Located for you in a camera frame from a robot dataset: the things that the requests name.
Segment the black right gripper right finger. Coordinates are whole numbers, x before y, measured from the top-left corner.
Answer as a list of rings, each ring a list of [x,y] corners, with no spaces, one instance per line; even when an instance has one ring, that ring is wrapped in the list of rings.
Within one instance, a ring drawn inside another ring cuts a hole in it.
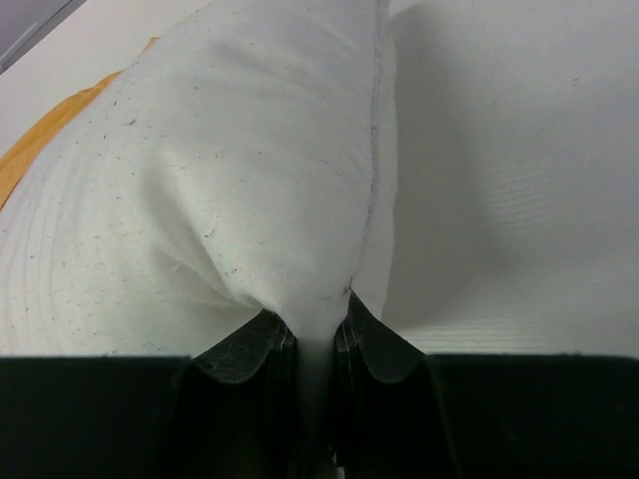
[[[349,478],[634,478],[638,363],[425,354],[352,296],[332,442]]]

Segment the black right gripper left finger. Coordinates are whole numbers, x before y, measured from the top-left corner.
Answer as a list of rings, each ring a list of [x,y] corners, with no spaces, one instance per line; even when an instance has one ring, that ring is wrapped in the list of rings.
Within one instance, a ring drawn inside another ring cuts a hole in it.
[[[262,312],[187,356],[5,357],[5,478],[284,478],[296,341]]]

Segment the white pillow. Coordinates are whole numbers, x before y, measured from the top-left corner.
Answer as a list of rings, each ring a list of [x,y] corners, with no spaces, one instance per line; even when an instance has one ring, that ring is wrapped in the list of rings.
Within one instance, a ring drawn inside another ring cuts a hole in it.
[[[262,310],[328,343],[386,299],[384,1],[215,1],[121,73],[1,211],[5,354],[196,355]]]

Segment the orange Mickey Mouse pillowcase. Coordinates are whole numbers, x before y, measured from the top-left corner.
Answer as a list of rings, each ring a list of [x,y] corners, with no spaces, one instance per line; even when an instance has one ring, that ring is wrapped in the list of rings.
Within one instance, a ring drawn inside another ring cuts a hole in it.
[[[77,92],[56,105],[36,122],[1,158],[1,208],[41,151],[116,80],[117,71],[91,88]]]

